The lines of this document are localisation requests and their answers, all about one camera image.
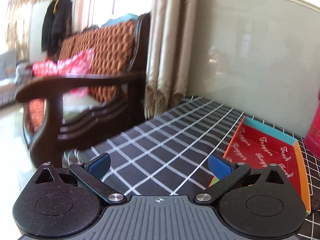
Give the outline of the red paper tray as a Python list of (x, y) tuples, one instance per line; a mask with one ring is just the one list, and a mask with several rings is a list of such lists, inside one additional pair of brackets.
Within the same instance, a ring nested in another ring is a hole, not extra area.
[[(244, 117), (222, 156), (233, 164), (247, 163), (252, 169), (277, 164), (291, 181), (311, 213), (310, 190), (298, 140), (259, 121)], [(218, 182), (213, 176), (210, 185)]]

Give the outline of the black white checkered tablecloth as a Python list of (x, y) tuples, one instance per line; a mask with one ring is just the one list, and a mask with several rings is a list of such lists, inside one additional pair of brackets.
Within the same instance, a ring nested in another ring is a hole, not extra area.
[(128, 196), (193, 195), (213, 178), (209, 155), (223, 155), (244, 114), (201, 97), (181, 104), (87, 150), (63, 155), (65, 166), (107, 152), (102, 180)]

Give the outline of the dark wooden sofa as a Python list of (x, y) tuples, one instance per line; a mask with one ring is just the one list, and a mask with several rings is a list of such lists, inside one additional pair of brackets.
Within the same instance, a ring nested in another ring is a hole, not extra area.
[[(88, 74), (35, 77), (15, 99), (23, 105), (23, 132), (35, 167), (62, 166), (68, 150), (85, 150), (144, 121), (145, 76), (150, 13), (136, 20), (95, 29), (65, 40), (72, 49), (95, 51)], [(88, 88), (97, 105), (74, 118), (63, 116), (63, 96)]]

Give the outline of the red thermos flask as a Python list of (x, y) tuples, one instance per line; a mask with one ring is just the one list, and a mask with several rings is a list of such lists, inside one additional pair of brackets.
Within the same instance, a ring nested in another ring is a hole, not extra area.
[(318, 103), (315, 116), (304, 138), (304, 144), (314, 156), (320, 158), (320, 102)]

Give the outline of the pink plastic bag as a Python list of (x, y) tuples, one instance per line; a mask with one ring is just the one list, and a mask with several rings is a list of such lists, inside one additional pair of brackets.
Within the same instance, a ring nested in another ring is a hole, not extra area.
[(66, 74), (89, 74), (94, 58), (94, 49), (77, 53), (74, 57), (65, 60), (58, 60), (57, 63), (47, 60), (33, 64), (35, 77), (66, 75)]

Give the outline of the black hanging jacket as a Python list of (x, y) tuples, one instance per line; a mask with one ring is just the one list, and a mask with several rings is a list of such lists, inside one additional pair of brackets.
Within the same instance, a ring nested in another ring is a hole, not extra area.
[(61, 43), (72, 32), (72, 1), (52, 1), (47, 8), (42, 25), (41, 51), (53, 57), (60, 50)]

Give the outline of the beige curtain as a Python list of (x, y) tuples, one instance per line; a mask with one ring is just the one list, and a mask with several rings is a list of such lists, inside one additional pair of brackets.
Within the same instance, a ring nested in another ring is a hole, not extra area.
[(176, 107), (188, 85), (197, 0), (153, 0), (144, 114)]

